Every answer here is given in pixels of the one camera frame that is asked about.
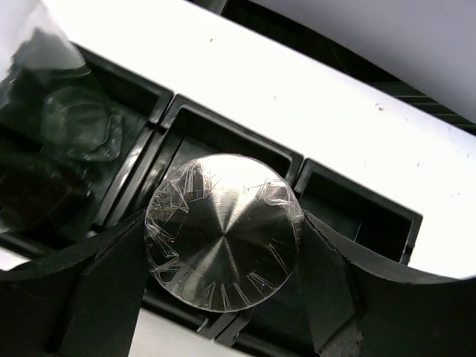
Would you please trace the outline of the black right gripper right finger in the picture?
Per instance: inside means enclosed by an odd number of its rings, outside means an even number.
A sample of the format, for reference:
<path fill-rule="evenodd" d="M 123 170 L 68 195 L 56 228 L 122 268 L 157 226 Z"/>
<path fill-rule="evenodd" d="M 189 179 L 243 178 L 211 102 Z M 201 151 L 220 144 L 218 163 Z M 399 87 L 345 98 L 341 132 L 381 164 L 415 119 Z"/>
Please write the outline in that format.
<path fill-rule="evenodd" d="M 389 260 L 307 214 L 303 290 L 320 356 L 473 356 L 475 279 Z"/>

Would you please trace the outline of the glass bottle with brown sauce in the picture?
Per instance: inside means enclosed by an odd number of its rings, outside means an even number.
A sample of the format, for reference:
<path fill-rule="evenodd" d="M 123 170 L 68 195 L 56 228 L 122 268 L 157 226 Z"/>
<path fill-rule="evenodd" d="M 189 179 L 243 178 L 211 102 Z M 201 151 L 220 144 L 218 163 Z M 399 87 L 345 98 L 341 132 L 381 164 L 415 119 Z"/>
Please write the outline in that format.
<path fill-rule="evenodd" d="M 37 153 L 1 149 L 1 232 L 59 227 L 88 201 L 90 189 L 67 167 Z"/>

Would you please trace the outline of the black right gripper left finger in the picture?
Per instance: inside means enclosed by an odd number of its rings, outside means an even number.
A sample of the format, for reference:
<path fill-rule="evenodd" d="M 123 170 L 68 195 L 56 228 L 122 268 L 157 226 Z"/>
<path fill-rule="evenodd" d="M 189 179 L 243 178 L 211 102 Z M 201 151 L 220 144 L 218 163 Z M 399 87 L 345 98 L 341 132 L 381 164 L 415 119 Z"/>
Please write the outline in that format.
<path fill-rule="evenodd" d="M 1 272 L 2 356 L 127 356 L 148 277 L 144 212 Z"/>

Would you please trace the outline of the silver lid pink salt jar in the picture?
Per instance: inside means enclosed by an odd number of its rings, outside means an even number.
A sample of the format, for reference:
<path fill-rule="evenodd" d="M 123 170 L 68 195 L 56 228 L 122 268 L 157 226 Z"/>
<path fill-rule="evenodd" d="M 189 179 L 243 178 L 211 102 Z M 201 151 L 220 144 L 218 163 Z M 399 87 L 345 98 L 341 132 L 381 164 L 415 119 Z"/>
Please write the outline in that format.
<path fill-rule="evenodd" d="M 269 299 L 297 265 L 304 214 L 289 183 L 243 155 L 195 158 L 153 193 L 144 219 L 151 275 L 197 309 Z"/>

